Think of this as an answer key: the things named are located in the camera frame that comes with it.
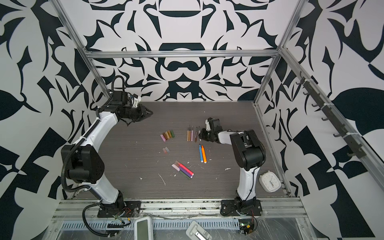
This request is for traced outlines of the green pen pink cap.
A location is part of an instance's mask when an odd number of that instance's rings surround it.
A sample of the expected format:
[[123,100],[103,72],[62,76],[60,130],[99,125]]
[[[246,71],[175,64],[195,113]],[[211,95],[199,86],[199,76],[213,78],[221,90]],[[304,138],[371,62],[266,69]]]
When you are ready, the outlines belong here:
[[179,173],[181,173],[183,176],[185,176],[186,178],[191,179],[191,177],[190,177],[189,175],[187,175],[186,173],[184,173],[184,172],[183,172],[177,165],[172,164],[172,167],[173,167],[176,171],[178,171]]

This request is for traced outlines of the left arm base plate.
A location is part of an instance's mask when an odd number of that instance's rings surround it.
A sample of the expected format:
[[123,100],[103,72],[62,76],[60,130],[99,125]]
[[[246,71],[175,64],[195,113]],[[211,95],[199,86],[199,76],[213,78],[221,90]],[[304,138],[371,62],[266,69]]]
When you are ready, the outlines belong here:
[[140,213],[141,203],[141,201],[124,201],[120,207],[118,204],[101,204],[97,217],[114,218],[115,216],[119,216],[122,218],[130,218]]

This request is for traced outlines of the blue highlighter marker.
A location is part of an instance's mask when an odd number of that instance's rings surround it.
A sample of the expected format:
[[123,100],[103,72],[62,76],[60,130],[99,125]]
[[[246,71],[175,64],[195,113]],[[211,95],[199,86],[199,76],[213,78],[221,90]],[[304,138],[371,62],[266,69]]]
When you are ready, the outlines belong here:
[[201,163],[204,163],[202,146],[200,144],[199,144],[199,154],[200,154],[200,161],[201,161]]

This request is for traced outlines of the orange highlighter marker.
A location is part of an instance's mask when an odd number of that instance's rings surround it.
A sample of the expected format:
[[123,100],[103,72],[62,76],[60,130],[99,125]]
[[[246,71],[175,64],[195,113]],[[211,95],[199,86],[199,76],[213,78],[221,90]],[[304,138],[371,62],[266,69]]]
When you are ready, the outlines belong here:
[[204,164],[206,164],[207,163],[207,157],[206,157],[204,146],[201,146],[201,150],[202,150],[203,162],[204,162]]

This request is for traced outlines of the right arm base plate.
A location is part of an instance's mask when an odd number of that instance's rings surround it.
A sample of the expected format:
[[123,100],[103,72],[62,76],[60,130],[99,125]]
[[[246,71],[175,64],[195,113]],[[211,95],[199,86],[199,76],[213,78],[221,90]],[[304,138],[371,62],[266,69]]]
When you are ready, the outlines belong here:
[[234,200],[221,200],[220,214],[222,216],[261,216],[262,206],[256,198],[243,201],[240,198]]

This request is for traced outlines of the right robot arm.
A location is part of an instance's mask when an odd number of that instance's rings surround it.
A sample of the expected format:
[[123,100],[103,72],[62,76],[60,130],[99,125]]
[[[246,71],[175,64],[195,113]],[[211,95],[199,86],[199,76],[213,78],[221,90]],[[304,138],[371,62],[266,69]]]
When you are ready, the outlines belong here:
[[230,145],[236,163],[240,167],[240,180],[237,188],[236,206],[245,208],[256,200],[257,175],[266,161],[266,150],[255,131],[223,130],[220,120],[208,118],[206,127],[199,137],[207,142]]

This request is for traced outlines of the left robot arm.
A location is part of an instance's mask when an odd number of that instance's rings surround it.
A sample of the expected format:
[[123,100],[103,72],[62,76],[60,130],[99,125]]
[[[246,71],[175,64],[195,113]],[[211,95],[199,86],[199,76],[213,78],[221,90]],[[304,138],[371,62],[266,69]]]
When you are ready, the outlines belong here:
[[72,145],[62,150],[63,167],[61,185],[68,193],[80,190],[90,191],[104,209],[122,210],[125,208],[121,191],[113,187],[105,175],[105,164],[99,155],[99,149],[110,132],[120,121],[127,126],[141,122],[153,115],[140,103],[136,94],[110,89],[108,100],[96,109],[96,120],[90,128]]

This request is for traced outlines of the pink highlighter marker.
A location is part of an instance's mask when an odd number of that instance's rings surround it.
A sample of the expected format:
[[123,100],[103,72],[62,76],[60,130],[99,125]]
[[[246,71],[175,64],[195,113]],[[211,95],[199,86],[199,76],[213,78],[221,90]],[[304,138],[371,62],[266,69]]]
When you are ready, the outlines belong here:
[[183,164],[181,164],[180,162],[178,161],[175,161],[175,163],[181,168],[183,169],[186,173],[188,173],[191,177],[194,175],[194,173],[189,170],[186,166],[184,166]]

